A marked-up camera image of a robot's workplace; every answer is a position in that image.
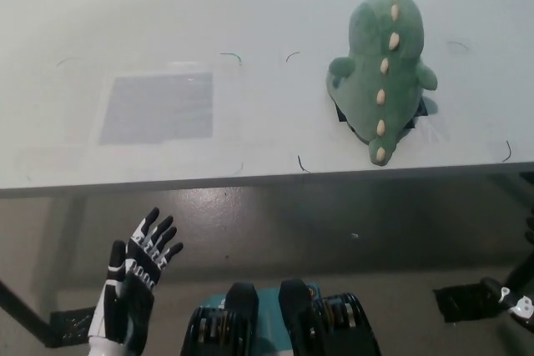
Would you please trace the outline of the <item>right robot hand black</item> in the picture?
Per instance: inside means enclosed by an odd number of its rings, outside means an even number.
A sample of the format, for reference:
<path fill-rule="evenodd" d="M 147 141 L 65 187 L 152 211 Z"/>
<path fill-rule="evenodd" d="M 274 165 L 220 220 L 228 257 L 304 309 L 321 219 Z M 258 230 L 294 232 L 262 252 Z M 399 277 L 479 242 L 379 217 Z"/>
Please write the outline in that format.
<path fill-rule="evenodd" d="M 533 301 L 520 295 L 494 278 L 485 277 L 481 284 L 496 299 L 500 309 L 505 310 L 523 328 L 533 331 Z"/>

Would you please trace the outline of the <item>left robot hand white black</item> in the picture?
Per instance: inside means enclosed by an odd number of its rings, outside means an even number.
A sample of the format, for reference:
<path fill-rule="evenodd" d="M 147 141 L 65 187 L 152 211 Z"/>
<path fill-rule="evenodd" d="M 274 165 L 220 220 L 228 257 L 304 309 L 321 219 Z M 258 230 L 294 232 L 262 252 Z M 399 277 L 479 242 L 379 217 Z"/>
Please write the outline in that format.
<path fill-rule="evenodd" d="M 140 355 L 149 334 L 154 288 L 184 244 L 169 242 L 177 233 L 174 218 L 146 215 L 128 240 L 111 247 L 106 279 L 88 330 L 89 356 Z"/>

